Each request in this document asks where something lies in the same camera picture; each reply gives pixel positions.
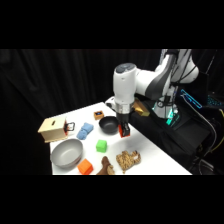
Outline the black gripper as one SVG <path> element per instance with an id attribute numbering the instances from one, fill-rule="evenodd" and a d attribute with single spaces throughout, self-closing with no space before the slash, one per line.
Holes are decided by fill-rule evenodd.
<path id="1" fill-rule="evenodd" d="M 118 120 L 118 123 L 122 126 L 122 134 L 128 135 L 130 133 L 130 129 L 128 126 L 129 120 L 130 120 L 130 114 L 116 114 L 116 118 Z"/>

